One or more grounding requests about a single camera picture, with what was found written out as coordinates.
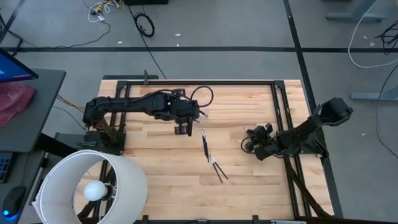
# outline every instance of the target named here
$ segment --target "light bulb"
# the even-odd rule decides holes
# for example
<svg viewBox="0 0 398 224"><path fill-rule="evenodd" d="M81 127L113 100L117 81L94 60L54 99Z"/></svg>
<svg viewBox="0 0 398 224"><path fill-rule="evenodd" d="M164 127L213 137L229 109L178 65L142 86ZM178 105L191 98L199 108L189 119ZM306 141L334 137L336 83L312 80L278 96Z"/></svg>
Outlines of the light bulb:
<svg viewBox="0 0 398 224"><path fill-rule="evenodd" d="M89 201L95 202L106 195L108 190L104 183L99 180L93 180L85 187L84 195Z"/></svg>

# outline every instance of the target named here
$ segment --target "pink cloth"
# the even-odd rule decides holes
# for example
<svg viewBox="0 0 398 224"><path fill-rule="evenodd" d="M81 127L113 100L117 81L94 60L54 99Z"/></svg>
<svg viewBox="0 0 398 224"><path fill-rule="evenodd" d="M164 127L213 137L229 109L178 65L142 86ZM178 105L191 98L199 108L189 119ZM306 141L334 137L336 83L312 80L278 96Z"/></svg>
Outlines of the pink cloth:
<svg viewBox="0 0 398 224"><path fill-rule="evenodd" d="M0 128L27 107L34 93L33 87L22 82L0 83Z"/></svg>

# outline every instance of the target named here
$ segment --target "computer mouse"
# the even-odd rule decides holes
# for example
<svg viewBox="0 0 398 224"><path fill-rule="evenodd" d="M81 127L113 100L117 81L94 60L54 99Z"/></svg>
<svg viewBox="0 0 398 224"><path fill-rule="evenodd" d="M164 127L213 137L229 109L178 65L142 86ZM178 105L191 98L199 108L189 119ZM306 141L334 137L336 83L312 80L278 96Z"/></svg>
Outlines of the computer mouse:
<svg viewBox="0 0 398 224"><path fill-rule="evenodd" d="M19 210L22 207L22 202L25 196L25 187L18 186L11 189L2 205L2 215L6 218L17 217Z"/></svg>

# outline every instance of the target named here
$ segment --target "desk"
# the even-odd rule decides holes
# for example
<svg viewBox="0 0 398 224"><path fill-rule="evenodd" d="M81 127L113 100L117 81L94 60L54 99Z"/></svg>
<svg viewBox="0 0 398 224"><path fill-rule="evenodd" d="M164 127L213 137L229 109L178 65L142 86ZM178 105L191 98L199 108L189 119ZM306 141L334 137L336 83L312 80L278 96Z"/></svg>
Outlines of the desk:
<svg viewBox="0 0 398 224"><path fill-rule="evenodd" d="M114 97L117 82L103 80L99 96ZM162 88L185 88L190 96L197 87L173 84L175 80L156 80L157 85L151 82L147 86L133 85L129 96L142 96ZM261 162L240 149L241 140L246 136L243 127L272 123L274 130L277 129L270 86L253 85L253 82L259 83L259 80L251 80L251 85L209 85L215 94L213 103L207 107L209 117L201 124L194 124L192 137L174 135L173 122L156 121L143 113L126 114L123 156L143 167L149 184L142 215L148 215L149 220L250 220L253 215L259 215L261 220L293 219L283 159L270 157ZM308 117L302 85L299 80L284 83L292 120L297 126ZM210 94L202 89L194 99L203 105ZM283 126L287 129L285 111L281 108ZM205 159L201 129L206 132L210 154L229 177L224 184ZM300 158L307 188L318 203L333 214L321 160L314 154L301 154ZM99 173L99 165L90 170L94 177ZM90 177L83 176L77 188L77 213L87 202L82 192L89 181ZM296 194L303 215L297 188Z"/></svg>
<svg viewBox="0 0 398 224"><path fill-rule="evenodd" d="M0 151L24 152L18 153L7 183L0 184L0 206L8 191L20 185L27 190L23 203L25 205L44 158L44 151L33 150L65 78L65 71L34 70L34 72L39 74L39 79L23 81L36 89L29 106L0 128ZM0 223L13 222L6 222L0 218Z"/></svg>

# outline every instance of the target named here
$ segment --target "keyboard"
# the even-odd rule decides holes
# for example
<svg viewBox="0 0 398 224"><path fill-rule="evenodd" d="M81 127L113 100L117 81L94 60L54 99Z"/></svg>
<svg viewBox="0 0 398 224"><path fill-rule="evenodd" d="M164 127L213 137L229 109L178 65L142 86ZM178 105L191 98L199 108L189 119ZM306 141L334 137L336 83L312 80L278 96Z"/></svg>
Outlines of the keyboard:
<svg viewBox="0 0 398 224"><path fill-rule="evenodd" d="M5 184L16 161L15 152L0 152L0 184Z"/></svg>

